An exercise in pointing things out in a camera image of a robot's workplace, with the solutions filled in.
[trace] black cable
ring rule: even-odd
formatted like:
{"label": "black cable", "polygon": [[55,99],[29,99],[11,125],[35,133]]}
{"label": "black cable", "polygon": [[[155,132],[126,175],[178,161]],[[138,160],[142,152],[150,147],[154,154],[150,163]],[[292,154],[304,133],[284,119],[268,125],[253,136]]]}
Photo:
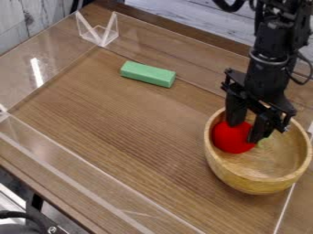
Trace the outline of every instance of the black cable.
{"label": "black cable", "polygon": [[246,0],[234,0],[234,3],[229,5],[225,0],[213,0],[215,5],[226,12],[235,12],[239,10]]}
{"label": "black cable", "polygon": [[264,2],[258,1],[255,6],[254,35],[257,36],[259,24],[264,22]]}
{"label": "black cable", "polygon": [[293,82],[298,85],[305,85],[309,82],[309,80],[312,80],[312,77],[313,77],[313,66],[312,66],[309,59],[305,57],[305,55],[302,55],[301,52],[298,52],[297,58],[301,59],[309,66],[309,75],[306,76],[306,80],[304,82],[300,81],[296,77],[292,76],[288,69],[286,69],[286,71],[288,71],[289,77],[293,80]]}
{"label": "black cable", "polygon": [[254,0],[249,0],[249,8],[255,11],[255,4],[254,4]]}
{"label": "black cable", "polygon": [[0,219],[5,219],[5,218],[25,218],[25,219],[29,219],[31,221],[33,221],[39,227],[39,231],[40,231],[40,234],[44,234],[47,233],[47,229],[41,223],[41,221],[28,215],[27,213],[23,213],[23,212],[17,212],[17,211],[7,211],[7,210],[1,210],[0,211]]}

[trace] white floor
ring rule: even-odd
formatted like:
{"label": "white floor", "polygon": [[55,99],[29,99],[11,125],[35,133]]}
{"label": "white floor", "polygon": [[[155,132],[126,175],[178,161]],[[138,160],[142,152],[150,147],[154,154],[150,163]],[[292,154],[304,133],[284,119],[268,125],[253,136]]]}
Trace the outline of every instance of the white floor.
{"label": "white floor", "polygon": [[[222,12],[210,0],[126,0],[126,4],[246,45],[254,43],[254,13],[247,4],[235,14]],[[313,61],[312,38],[304,53]]]}

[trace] acrylic corner bracket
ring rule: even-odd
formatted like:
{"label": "acrylic corner bracket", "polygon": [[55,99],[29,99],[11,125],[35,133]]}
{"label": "acrylic corner bracket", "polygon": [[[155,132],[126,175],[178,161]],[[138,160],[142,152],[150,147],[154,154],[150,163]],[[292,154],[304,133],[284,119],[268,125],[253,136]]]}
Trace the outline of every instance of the acrylic corner bracket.
{"label": "acrylic corner bracket", "polygon": [[82,13],[76,12],[78,31],[83,39],[91,41],[96,46],[104,48],[118,37],[118,15],[112,12],[107,27],[91,27]]}

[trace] cable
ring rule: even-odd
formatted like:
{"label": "cable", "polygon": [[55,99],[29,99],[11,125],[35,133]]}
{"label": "cable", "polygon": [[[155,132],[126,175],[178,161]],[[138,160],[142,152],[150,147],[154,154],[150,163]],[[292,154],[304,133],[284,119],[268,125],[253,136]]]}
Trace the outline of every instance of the cable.
{"label": "cable", "polygon": [[306,80],[300,81],[296,77],[292,76],[290,71],[288,69],[286,69],[286,71],[288,71],[288,75],[289,75],[290,79],[293,80],[293,82],[298,85],[305,85],[309,82],[309,80],[312,80],[313,66],[312,66],[309,59],[305,57],[305,55],[301,52],[298,52],[297,58],[301,59],[309,66],[309,75],[306,76]]}
{"label": "cable", "polygon": [[225,0],[213,0],[215,5],[226,12],[235,12],[239,10],[246,0],[234,0],[234,3],[229,5]]}
{"label": "cable", "polygon": [[249,8],[255,11],[255,4],[254,4],[254,0],[249,0]]}
{"label": "cable", "polygon": [[39,227],[39,230],[40,230],[40,233],[44,234],[47,233],[47,229],[41,223],[41,221],[28,215],[27,213],[23,213],[23,212],[17,212],[17,211],[7,211],[7,210],[1,210],[0,211],[0,219],[5,219],[5,218],[25,218],[25,219],[29,219],[31,221],[33,221]]}

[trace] white wall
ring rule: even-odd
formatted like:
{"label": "white wall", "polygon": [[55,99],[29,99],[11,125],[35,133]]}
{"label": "white wall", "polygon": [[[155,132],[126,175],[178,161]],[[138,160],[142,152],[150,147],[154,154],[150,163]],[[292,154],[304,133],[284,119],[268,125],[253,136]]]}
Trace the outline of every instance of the white wall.
{"label": "white wall", "polygon": [[0,55],[62,20],[74,0],[0,1]]}

